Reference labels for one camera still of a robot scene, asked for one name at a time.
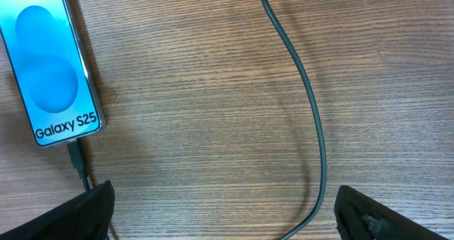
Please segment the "blue Galaxy smartphone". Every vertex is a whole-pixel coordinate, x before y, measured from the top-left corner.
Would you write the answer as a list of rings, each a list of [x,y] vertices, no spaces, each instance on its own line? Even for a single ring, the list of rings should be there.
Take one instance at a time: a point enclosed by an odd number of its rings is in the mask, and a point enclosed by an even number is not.
[[[1,34],[40,147],[104,127],[70,0],[1,0]]]

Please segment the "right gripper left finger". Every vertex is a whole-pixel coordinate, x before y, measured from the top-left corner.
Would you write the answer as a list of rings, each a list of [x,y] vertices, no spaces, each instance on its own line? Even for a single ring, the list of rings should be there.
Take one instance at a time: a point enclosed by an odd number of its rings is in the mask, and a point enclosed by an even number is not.
[[[104,240],[114,213],[109,180],[1,235],[1,240]]]

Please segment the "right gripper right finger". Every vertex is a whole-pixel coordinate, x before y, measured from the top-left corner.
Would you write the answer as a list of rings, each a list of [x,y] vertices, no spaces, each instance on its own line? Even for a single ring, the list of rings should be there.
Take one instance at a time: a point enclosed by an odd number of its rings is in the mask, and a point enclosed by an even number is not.
[[[447,240],[347,185],[338,189],[334,214],[342,240]]]

